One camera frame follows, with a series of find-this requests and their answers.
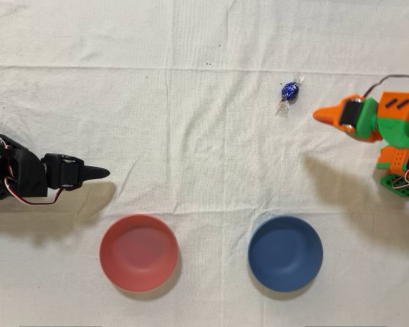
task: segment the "black wire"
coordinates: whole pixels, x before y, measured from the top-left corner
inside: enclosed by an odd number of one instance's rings
[[[363,97],[367,97],[369,95],[369,93],[372,92],[373,89],[375,89],[378,85],[382,84],[385,80],[388,80],[389,78],[409,78],[409,75],[405,75],[405,74],[391,74],[391,75],[387,75],[383,78],[381,78],[380,82],[375,83],[374,85],[372,85],[364,94]]]

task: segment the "blue bowl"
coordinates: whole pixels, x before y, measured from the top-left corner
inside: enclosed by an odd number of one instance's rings
[[[321,269],[322,242],[304,220],[290,216],[268,219],[252,235],[248,264],[265,287],[292,292],[309,284]]]

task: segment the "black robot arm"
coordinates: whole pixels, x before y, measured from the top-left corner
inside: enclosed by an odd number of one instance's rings
[[[0,134],[0,200],[14,196],[22,198],[46,197],[48,188],[57,189],[56,202],[62,190],[72,191],[84,181],[105,178],[109,171],[85,166],[83,160],[68,155],[48,153],[38,159],[21,144]]]

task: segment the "white tablecloth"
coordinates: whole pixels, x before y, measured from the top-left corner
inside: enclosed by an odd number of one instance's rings
[[[276,116],[295,72],[299,98]],[[0,326],[409,327],[409,200],[378,185],[380,143],[311,118],[398,72],[409,0],[0,0],[0,133],[112,173],[54,206],[0,201]],[[98,262],[103,231],[136,212],[180,246],[147,294]],[[285,213],[325,257],[278,294],[246,250]]]

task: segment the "orange and green robot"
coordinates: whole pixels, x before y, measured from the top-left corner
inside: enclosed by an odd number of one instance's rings
[[[386,170],[380,184],[409,197],[409,92],[383,91],[380,101],[351,94],[334,106],[318,108],[313,117],[345,131],[356,140],[385,140],[376,167]]]

